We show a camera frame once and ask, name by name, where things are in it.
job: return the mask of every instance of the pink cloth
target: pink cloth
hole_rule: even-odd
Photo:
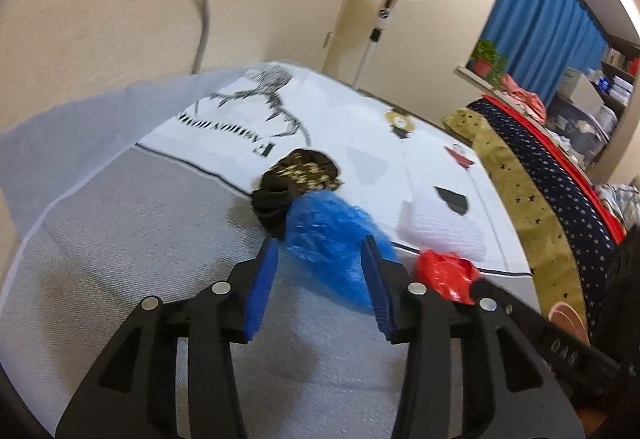
[[[502,76],[502,86],[513,101],[527,107],[527,114],[533,119],[539,123],[546,121],[545,104],[540,101],[537,94],[527,92],[523,88],[520,88],[515,80],[508,74]]]

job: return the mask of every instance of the navy blue blanket with stars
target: navy blue blanket with stars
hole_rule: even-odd
[[[467,108],[489,122],[556,214],[578,266],[591,335],[604,302],[607,258],[615,248],[609,229],[571,176],[517,120],[485,99]]]

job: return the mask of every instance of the gray fabric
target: gray fabric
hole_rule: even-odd
[[[226,186],[130,149],[30,239],[0,317],[0,361],[53,432],[142,297],[192,296],[254,256],[263,237],[248,201]],[[188,437],[181,345],[178,426]],[[406,348],[386,343],[371,314],[335,299],[283,252],[262,330],[233,355],[249,437],[390,436]]]
[[[0,135],[0,187],[18,233],[24,237],[53,200],[94,170],[245,71],[136,83],[61,105]]]

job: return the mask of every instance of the red fabric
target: red fabric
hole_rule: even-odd
[[[537,122],[544,123],[546,121],[545,104],[540,100],[537,94],[527,92],[524,88],[519,87],[515,80],[508,74],[504,74],[502,76],[502,86],[514,101],[524,106],[528,106],[531,109],[531,117],[533,117]]]
[[[639,66],[640,66],[640,58],[634,58],[629,64],[629,74],[636,76],[638,74]]]
[[[473,161],[471,161],[471,159],[467,159],[465,156],[456,152],[454,149],[449,148],[448,146],[446,146],[445,148],[447,149],[447,152],[449,152],[449,155],[456,160],[456,163],[462,166],[465,170],[469,170],[469,168],[471,168],[471,165],[475,164]]]
[[[526,128],[531,133],[531,135],[533,135],[533,137],[535,137],[540,142],[540,144],[545,147],[549,154],[551,154],[556,159],[556,161],[558,161],[558,164],[561,165],[562,168],[564,168],[564,171],[567,172],[569,176],[574,180],[574,182],[578,185],[578,188],[580,188],[584,196],[590,200],[593,208],[596,210],[596,212],[604,222],[604,225],[607,226],[607,229],[609,229],[613,241],[616,244],[622,242],[622,240],[625,238],[625,231],[622,228],[622,225],[613,215],[611,215],[611,213],[607,212],[607,210],[604,209],[604,206],[600,203],[598,196],[591,188],[589,182],[582,176],[582,174],[580,174],[580,172],[578,172],[578,170],[575,169],[574,165],[571,161],[569,161],[567,156],[565,156],[545,134],[540,132],[540,130],[537,129],[537,127],[535,127],[533,123],[531,123],[526,117],[520,114],[520,112],[513,110],[509,105],[504,104],[499,99],[492,98],[492,96],[487,96],[486,94],[484,94],[482,95],[482,98],[486,99],[491,104],[494,104],[503,112],[513,117],[513,119],[515,119],[524,128]]]
[[[473,305],[469,289],[480,273],[467,259],[455,253],[436,253],[428,249],[420,253],[415,267],[415,279],[443,298]]]

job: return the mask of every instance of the blue curtain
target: blue curtain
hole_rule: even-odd
[[[607,46],[581,0],[496,0],[481,38],[507,57],[504,72],[547,106],[564,68],[599,69]]]

